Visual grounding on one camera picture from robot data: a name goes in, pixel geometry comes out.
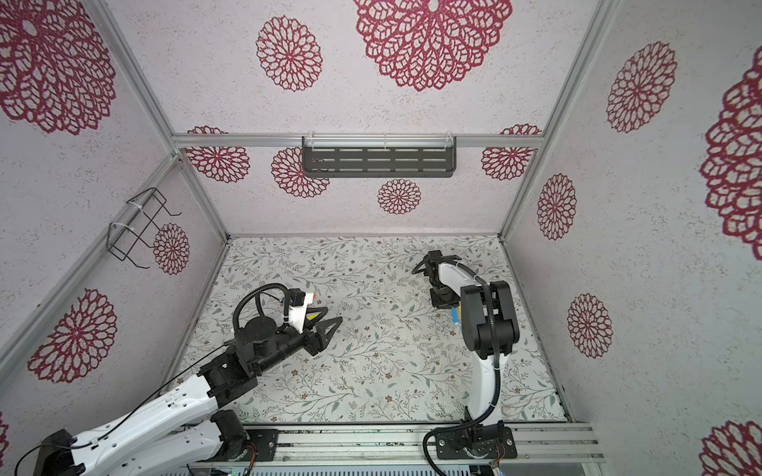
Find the dark grey wall shelf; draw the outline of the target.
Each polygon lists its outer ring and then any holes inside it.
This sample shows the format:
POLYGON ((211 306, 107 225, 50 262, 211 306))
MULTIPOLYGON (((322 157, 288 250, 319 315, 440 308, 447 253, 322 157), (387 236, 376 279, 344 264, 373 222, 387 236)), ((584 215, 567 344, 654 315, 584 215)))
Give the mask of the dark grey wall shelf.
POLYGON ((302 167, 309 178, 445 179, 458 165, 452 136, 432 139, 302 138, 302 167))

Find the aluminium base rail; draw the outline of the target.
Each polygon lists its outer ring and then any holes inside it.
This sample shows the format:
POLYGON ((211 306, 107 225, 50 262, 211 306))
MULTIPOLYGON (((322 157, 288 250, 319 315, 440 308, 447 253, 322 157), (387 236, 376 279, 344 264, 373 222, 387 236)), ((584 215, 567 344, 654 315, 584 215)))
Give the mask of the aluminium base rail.
POLYGON ((175 463, 169 475, 602 474, 589 424, 498 422, 434 434, 431 424, 258 424, 232 460, 175 463))

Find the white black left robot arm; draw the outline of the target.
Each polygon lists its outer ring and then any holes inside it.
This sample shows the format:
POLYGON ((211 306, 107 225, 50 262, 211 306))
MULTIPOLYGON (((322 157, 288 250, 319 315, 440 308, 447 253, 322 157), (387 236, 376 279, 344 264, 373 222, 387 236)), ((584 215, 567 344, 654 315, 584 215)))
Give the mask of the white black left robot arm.
POLYGON ((74 436, 59 430, 39 445, 37 475, 155 475, 200 461, 248 454, 248 431, 229 404, 263 373, 303 350, 316 356, 343 322, 324 307, 306 309, 302 327, 256 317, 234 332, 198 373, 126 416, 74 436))

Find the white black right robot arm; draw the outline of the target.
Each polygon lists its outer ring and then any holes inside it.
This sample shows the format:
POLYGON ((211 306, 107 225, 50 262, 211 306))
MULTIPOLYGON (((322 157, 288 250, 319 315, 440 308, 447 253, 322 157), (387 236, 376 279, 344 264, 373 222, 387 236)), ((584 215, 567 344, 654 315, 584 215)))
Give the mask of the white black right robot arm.
POLYGON ((520 338, 510 285, 489 283, 460 257, 439 250, 428 252, 413 273, 429 279, 432 305, 452 312, 472 362, 464 419, 425 436, 426 458, 434 459, 429 452, 432 441, 439 460, 515 457, 512 433, 497 416, 502 373, 520 338))

